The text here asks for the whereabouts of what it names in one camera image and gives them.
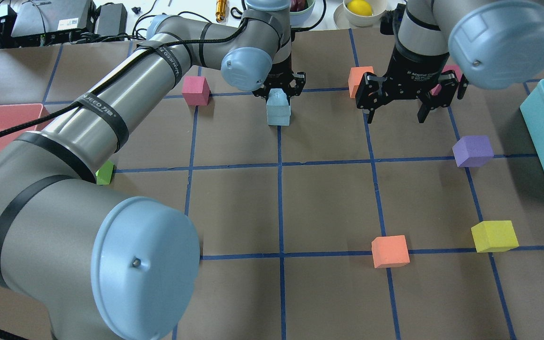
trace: yellow foam cube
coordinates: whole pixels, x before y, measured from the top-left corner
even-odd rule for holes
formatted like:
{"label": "yellow foam cube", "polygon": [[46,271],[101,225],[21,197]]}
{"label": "yellow foam cube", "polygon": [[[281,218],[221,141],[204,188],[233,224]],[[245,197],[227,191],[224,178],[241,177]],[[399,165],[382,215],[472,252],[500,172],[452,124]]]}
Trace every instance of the yellow foam cube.
{"label": "yellow foam cube", "polygon": [[520,246],[511,221],[484,221],[471,227],[479,253],[506,252]]}

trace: bowl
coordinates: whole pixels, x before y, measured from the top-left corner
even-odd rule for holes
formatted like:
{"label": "bowl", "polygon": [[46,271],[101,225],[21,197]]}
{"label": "bowl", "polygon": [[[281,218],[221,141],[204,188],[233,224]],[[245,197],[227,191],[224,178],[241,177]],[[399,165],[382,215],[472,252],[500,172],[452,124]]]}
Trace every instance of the bowl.
{"label": "bowl", "polygon": [[291,26],[301,26],[304,25],[306,20],[312,15],[314,9],[314,4],[316,0],[306,0],[306,8],[298,12],[290,12],[291,14]]}
{"label": "bowl", "polygon": [[352,13],[348,9],[348,4],[353,0],[343,0],[343,13],[348,18],[350,24],[358,27],[366,27],[374,25],[378,22],[387,9],[387,0],[364,0],[371,5],[373,9],[373,15],[363,16]]}

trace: foam block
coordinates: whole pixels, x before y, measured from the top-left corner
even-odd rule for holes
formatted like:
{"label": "foam block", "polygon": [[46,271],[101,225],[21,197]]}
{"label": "foam block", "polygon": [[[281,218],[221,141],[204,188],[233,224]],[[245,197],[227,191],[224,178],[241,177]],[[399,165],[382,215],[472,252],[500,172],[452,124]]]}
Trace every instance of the foam block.
{"label": "foam block", "polygon": [[404,235],[380,236],[371,242],[375,268],[402,267],[410,263]]}
{"label": "foam block", "polygon": [[106,161],[104,165],[95,172],[95,180],[97,185],[109,185],[112,181],[112,172],[115,169],[115,164],[111,161]]}
{"label": "foam block", "polygon": [[471,227],[479,253],[505,252],[520,246],[511,221],[484,221]]}
{"label": "foam block", "polygon": [[287,95],[280,88],[270,89],[266,102],[268,125],[288,127],[291,120],[291,105]]}
{"label": "foam block", "polygon": [[374,73],[373,67],[361,66],[361,67],[352,67],[352,69],[350,69],[349,78],[348,78],[348,89],[349,89],[350,98],[352,99],[356,98],[356,91],[358,91],[360,80],[362,79],[362,75],[364,75],[365,72]]}
{"label": "foam block", "polygon": [[182,86],[182,96],[190,106],[207,105],[209,103],[209,84],[207,79],[201,76],[184,77],[184,86]]}
{"label": "foam block", "polygon": [[488,136],[464,136],[453,146],[453,153],[460,168],[477,168],[494,157]]}
{"label": "foam block", "polygon": [[[459,65],[445,65],[444,69],[442,70],[442,73],[449,71],[449,70],[455,71],[455,74],[457,75],[457,81],[460,81],[461,76],[463,75],[463,72],[460,70]],[[432,95],[438,95],[440,93],[440,89],[442,89],[442,86],[440,84],[437,84],[436,87],[432,90]]]}

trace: yellow lemon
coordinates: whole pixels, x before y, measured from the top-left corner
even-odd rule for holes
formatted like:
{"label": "yellow lemon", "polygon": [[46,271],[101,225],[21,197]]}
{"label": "yellow lemon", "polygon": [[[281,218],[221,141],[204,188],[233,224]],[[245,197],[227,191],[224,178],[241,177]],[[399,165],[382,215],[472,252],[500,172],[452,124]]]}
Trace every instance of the yellow lemon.
{"label": "yellow lemon", "polygon": [[370,17],[373,15],[373,8],[365,0],[352,0],[348,4],[348,9],[350,12],[356,15],[362,15],[363,17]]}

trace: grid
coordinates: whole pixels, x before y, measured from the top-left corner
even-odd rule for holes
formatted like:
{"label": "grid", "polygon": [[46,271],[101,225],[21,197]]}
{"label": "grid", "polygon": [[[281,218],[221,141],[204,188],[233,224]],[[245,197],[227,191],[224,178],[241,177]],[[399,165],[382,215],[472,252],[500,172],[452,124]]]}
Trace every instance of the grid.
{"label": "grid", "polygon": [[[354,58],[354,65],[359,66],[358,62],[358,52],[357,46],[354,39],[354,34],[352,30],[348,30],[350,44],[352,47],[352,54]],[[48,102],[47,97],[50,93],[52,82],[54,81],[54,76],[60,58],[65,47],[61,46],[56,57],[56,62],[52,69],[52,73],[47,84],[47,89],[45,95],[43,96],[42,103],[44,105],[63,105],[70,102],[59,101],[59,102]],[[133,46],[130,44],[128,48],[127,55],[129,56],[133,50]],[[198,69],[198,75],[202,74],[202,69]],[[522,84],[523,90],[527,94],[530,93],[528,84],[533,84],[538,82],[538,79],[532,79]],[[330,88],[310,88],[304,90],[305,93],[316,93],[316,92],[335,92],[335,91],[347,91],[346,87],[330,87]],[[250,95],[250,93],[214,93],[213,97],[221,96],[234,96],[234,95]],[[167,95],[165,99],[179,99],[181,95]],[[453,114],[452,108],[448,109],[449,117],[455,134],[455,141],[459,140],[459,129],[455,120],[455,115]],[[279,252],[278,253],[255,253],[255,254],[230,254],[230,255],[203,255],[201,256],[202,261],[219,261],[219,260],[248,260],[248,259],[263,259],[263,258],[275,258],[279,260],[279,276],[280,276],[280,327],[281,327],[281,338],[286,340],[287,337],[287,311],[286,311],[286,288],[285,288],[285,258],[306,258],[306,257],[329,257],[329,256],[371,256],[370,251],[329,251],[329,252],[285,252],[285,232],[283,230],[283,168],[287,167],[296,167],[296,166],[316,166],[316,165],[330,165],[330,164],[370,164],[371,165],[371,176],[374,185],[375,198],[376,198],[376,211],[378,213],[378,219],[380,223],[380,231],[382,236],[386,236],[386,225],[384,221],[384,212],[383,212],[383,192],[380,190],[379,181],[377,178],[377,165],[379,163],[395,163],[395,162],[433,162],[433,161],[453,161],[454,157],[452,156],[435,156],[435,157],[401,157],[401,158],[376,158],[374,153],[374,145],[371,142],[371,131],[369,131],[369,125],[366,124],[366,117],[363,114],[362,122],[363,128],[365,130],[365,136],[367,138],[367,149],[369,153],[368,159],[353,159],[353,160],[337,160],[337,161],[306,161],[306,162],[286,162],[283,161],[282,155],[282,142],[283,142],[283,129],[277,127],[277,148],[278,148],[278,161],[276,163],[254,163],[254,164],[220,164],[220,165],[208,165],[208,166],[195,166],[195,150],[196,150],[196,136],[199,122],[199,108],[194,109],[194,118],[192,126],[192,142],[190,146],[190,162],[188,166],[175,167],[175,168],[127,168],[116,170],[117,174],[123,173],[139,173],[139,172],[169,172],[169,171],[187,171],[188,172],[188,182],[186,189],[186,200],[184,206],[184,213],[188,215],[190,213],[190,202],[191,202],[191,192],[193,185],[193,173],[199,170],[224,170],[224,169],[236,169],[236,168],[277,168],[278,169],[278,224],[279,224],[279,234],[278,234],[278,243],[279,243]],[[495,155],[495,159],[517,159],[517,158],[535,158],[537,155],[535,153],[516,153],[516,154],[498,154]],[[477,198],[476,188],[474,180],[469,169],[465,169],[465,175],[469,183],[471,196],[475,205],[475,210],[479,221],[484,220],[483,211],[481,209],[480,203]],[[531,250],[544,250],[544,245],[536,246],[520,246],[514,251],[531,251]],[[475,248],[438,248],[438,249],[410,249],[408,253],[411,255],[423,255],[423,254],[459,254],[459,253],[473,253]],[[501,277],[497,269],[495,258],[492,253],[488,254],[488,261],[492,269],[494,276],[494,282],[496,284],[497,293],[501,302],[501,307],[503,310],[505,324],[507,326],[510,339],[516,339],[516,330],[514,329],[507,301],[503,293],[503,288],[501,284]],[[395,338],[400,340],[402,338],[400,332],[400,319],[399,319],[399,310],[396,303],[396,293],[394,289],[394,280],[392,277],[391,269],[386,269],[387,277],[387,292],[389,294],[389,299],[391,303],[391,316],[393,319],[393,327],[395,331]],[[172,338],[177,339],[178,328],[176,327],[173,330]]]}

